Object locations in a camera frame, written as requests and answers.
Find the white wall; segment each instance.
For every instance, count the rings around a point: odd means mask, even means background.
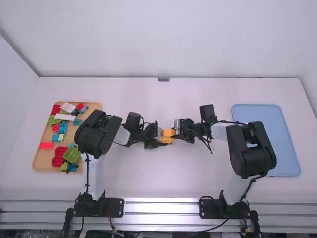
[[[315,0],[2,0],[0,28],[42,76],[299,77],[316,114],[316,9]]]
[[[37,75],[0,35],[0,175],[35,92]]]

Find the red lego brick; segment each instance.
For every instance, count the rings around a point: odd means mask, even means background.
[[[51,150],[54,147],[53,142],[42,142],[39,146],[39,149]]]
[[[68,147],[66,146],[58,146],[56,149],[55,149],[55,155],[56,156],[61,156],[63,157],[64,153],[68,150]]]
[[[68,150],[68,147],[58,146],[55,149],[55,157],[52,158],[52,166],[60,167],[64,163],[63,155]]]
[[[59,124],[52,125],[52,132],[58,133],[58,131],[59,131]]]
[[[81,111],[84,106],[85,106],[84,104],[79,103],[79,104],[76,106],[76,108]]]
[[[60,112],[60,105],[54,105],[51,111],[51,115],[56,115]]]
[[[64,158],[61,156],[55,156],[52,158],[52,166],[53,167],[60,167],[62,164],[64,164]]]

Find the green lego brick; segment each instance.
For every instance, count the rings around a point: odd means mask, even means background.
[[[54,117],[55,117],[55,115],[49,116],[49,119],[48,119],[48,124],[49,124],[49,126],[52,126],[52,125],[54,125],[54,124],[60,124],[60,123],[61,123],[62,120],[55,119]]]
[[[72,164],[77,163],[80,157],[81,157],[80,151],[74,146],[69,147],[68,150],[63,155],[63,158],[71,162]]]
[[[59,167],[59,169],[60,170],[67,170],[67,168],[68,168],[68,163],[66,162],[66,163],[64,163],[64,164],[62,164],[60,167]]]
[[[58,140],[59,141],[65,141],[66,140],[66,135],[64,135],[64,134],[59,135],[58,136]]]

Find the white lego brick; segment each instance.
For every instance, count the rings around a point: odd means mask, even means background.
[[[71,113],[76,107],[68,102],[65,102],[60,108]]]
[[[57,113],[54,118],[55,118],[55,119],[59,119],[59,120],[71,120],[71,121],[75,121],[76,116],[74,116],[74,115],[62,114],[62,113]]]

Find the wooden tray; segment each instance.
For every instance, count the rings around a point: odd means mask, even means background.
[[[84,105],[88,106],[88,109],[83,113],[79,114],[77,118],[80,120],[85,120],[90,113],[93,112],[94,109],[101,110],[101,105],[99,103],[89,103],[89,102],[69,102],[73,105],[77,105],[78,103],[83,103]],[[64,102],[56,102],[57,105],[63,105]],[[78,126],[74,126],[72,121],[68,122],[67,127],[67,133],[66,133],[66,140],[61,143],[54,143],[54,147],[51,150],[45,150],[45,149],[38,149],[36,152],[36,155],[33,160],[33,169],[40,172],[63,172],[65,171],[60,170],[58,167],[53,167],[51,165],[52,158],[55,156],[55,149],[58,146],[68,146],[69,144],[74,142],[74,135],[76,130],[78,129]],[[52,128],[46,124],[41,142],[51,142],[52,137],[55,133],[52,132]],[[83,163],[82,160],[78,162],[79,167],[77,168],[77,171],[75,173],[82,173],[83,172]]]

